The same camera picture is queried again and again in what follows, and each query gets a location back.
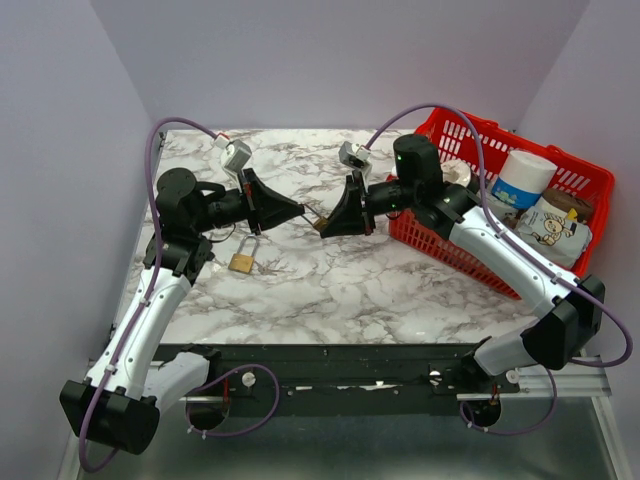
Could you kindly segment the small brass padlock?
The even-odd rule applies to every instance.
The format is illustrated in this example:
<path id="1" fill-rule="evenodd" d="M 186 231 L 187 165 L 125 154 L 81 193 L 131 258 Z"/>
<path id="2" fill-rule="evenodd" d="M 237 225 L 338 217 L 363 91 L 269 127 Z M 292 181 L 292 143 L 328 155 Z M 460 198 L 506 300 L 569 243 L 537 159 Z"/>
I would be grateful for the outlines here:
<path id="1" fill-rule="evenodd" d="M 321 232 L 326 227 L 328 220 L 325 216 L 321 215 L 316 209 L 309 204 L 303 205 L 305 213 L 302 218 L 316 231 Z"/>

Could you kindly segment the large brass padlock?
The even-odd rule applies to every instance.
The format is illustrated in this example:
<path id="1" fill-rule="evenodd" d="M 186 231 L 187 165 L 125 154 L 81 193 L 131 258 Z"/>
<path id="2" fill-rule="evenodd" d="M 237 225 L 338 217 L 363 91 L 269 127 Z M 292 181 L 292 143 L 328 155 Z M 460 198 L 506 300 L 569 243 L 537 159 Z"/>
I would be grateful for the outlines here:
<path id="1" fill-rule="evenodd" d="M 254 265 L 259 238 L 255 234 L 246 235 L 232 255 L 228 269 L 233 272 L 250 274 Z"/>

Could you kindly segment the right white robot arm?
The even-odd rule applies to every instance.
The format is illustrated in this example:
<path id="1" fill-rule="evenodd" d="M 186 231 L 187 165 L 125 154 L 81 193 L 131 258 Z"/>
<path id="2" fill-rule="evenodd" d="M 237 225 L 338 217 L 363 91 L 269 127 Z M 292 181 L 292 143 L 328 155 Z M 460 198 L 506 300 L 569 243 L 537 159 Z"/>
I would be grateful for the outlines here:
<path id="1" fill-rule="evenodd" d="M 542 365 L 560 370 L 599 331 L 605 286 L 594 275 L 578 278 L 548 261 L 483 210 L 468 188 L 444 181 L 439 153 L 425 136 L 393 143 L 397 177 L 366 185 L 359 172 L 345 188 L 320 234 L 369 235 L 375 218 L 410 210 L 418 223 L 470 253 L 532 309 L 529 325 L 478 344 L 460 367 L 460 379 L 480 392 L 508 370 Z"/>

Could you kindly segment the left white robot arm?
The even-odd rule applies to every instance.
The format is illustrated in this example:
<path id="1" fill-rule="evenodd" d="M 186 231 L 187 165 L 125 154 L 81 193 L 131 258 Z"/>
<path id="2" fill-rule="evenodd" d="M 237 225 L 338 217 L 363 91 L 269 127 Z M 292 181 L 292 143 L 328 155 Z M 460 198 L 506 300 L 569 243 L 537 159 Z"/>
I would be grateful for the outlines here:
<path id="1" fill-rule="evenodd" d="M 251 169 L 228 190 L 199 181 L 186 168 L 166 171 L 153 190 L 155 233 L 146 249 L 137 292 L 104 353 L 81 382 L 67 382 L 60 403 L 83 442 L 141 454 L 161 415 L 195 390 L 214 393 L 222 380 L 211 353 L 193 348 L 158 370 L 151 363 L 177 307 L 214 258 L 207 232 L 247 222 L 253 234 L 304 214 L 302 204 L 267 187 Z"/>

